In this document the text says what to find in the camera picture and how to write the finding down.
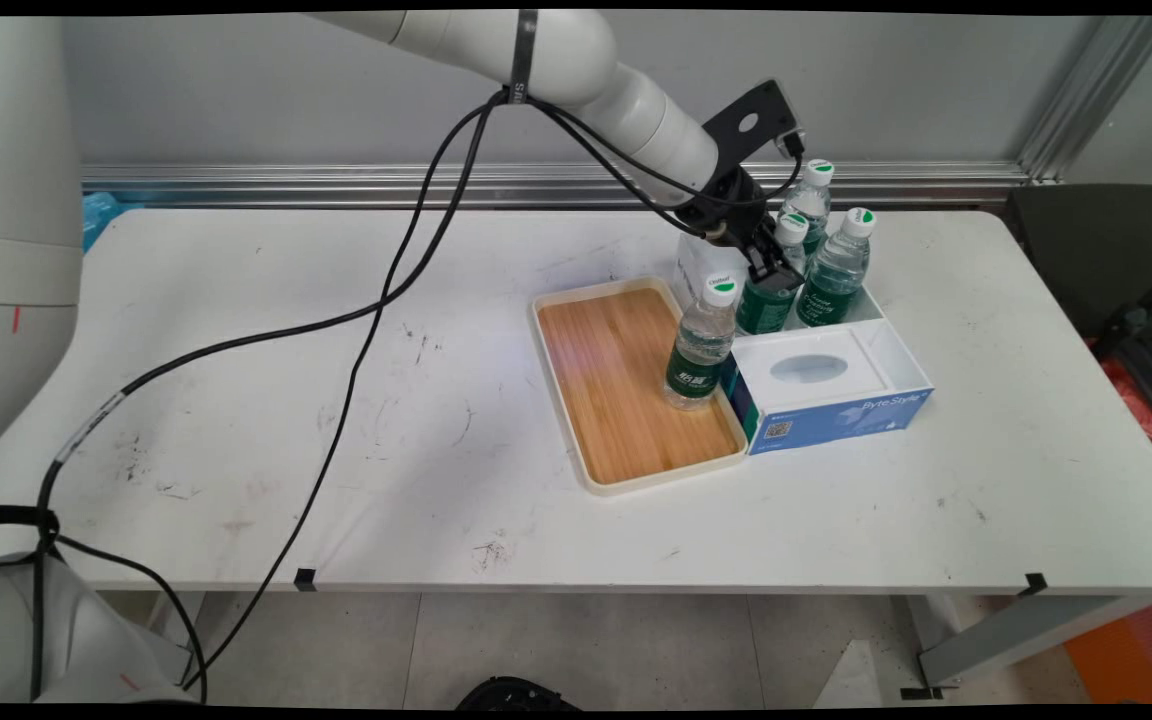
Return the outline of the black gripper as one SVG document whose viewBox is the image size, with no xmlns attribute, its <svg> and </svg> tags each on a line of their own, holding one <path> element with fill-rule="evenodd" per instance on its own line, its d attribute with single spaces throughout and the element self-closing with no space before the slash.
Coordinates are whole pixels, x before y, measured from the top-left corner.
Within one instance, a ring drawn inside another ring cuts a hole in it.
<svg viewBox="0 0 1152 720">
<path fill-rule="evenodd" d="M 742 249 L 751 285 L 774 287 L 776 293 L 799 290 L 805 243 L 774 241 L 765 194 L 742 165 L 713 179 L 702 194 L 681 206 L 687 232 L 713 247 Z"/>
</svg>

